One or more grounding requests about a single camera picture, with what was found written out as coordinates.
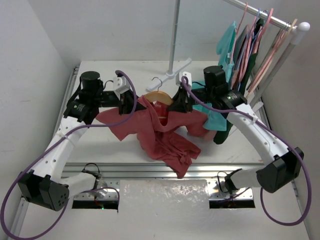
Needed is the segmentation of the wooden clothes hanger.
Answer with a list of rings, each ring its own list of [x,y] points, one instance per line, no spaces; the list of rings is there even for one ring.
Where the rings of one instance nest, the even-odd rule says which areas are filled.
[[[162,104],[170,106],[174,102],[173,99],[166,92],[159,91],[159,88],[163,85],[162,80],[159,77],[153,77],[152,81],[154,79],[158,79],[160,81],[160,86],[157,88],[157,91],[151,91],[145,94],[145,99],[148,100],[150,103],[160,102]]]

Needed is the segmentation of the salmon red t-shirt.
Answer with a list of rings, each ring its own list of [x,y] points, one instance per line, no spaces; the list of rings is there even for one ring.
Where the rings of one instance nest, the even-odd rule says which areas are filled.
[[[163,161],[179,179],[183,178],[201,149],[176,130],[186,127],[190,136],[202,138],[208,133],[204,128],[207,115],[197,110],[187,113],[167,111],[167,105],[153,104],[144,96],[137,101],[144,109],[136,111],[129,120],[126,120],[126,115],[120,115],[117,108],[100,112],[96,120],[109,125],[110,131],[120,141],[128,135],[136,135],[141,148],[151,159]]]

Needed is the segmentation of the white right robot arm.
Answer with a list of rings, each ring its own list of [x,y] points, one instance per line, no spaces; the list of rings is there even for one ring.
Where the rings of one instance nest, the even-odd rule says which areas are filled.
[[[175,78],[179,89],[167,110],[188,113],[194,105],[201,105],[220,113],[245,136],[264,164],[263,168],[240,168],[227,174],[221,190],[233,194],[241,188],[258,187],[274,193],[296,179],[304,153],[298,147],[291,149],[261,122],[244,95],[230,89],[221,66],[208,66],[203,75],[204,87],[193,89],[191,74],[181,71]]]

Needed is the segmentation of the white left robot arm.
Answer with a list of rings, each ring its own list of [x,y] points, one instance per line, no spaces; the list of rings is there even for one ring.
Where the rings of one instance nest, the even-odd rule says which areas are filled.
[[[116,70],[113,89],[105,90],[101,76],[96,71],[83,72],[79,85],[66,104],[60,125],[48,148],[36,163],[22,173],[18,186],[29,203],[60,211],[68,199],[82,192],[97,189],[102,175],[98,171],[83,169],[79,174],[63,179],[64,167],[80,138],[89,128],[100,108],[115,108],[124,117],[113,123],[122,125],[134,112],[143,110],[138,103],[131,79]]]

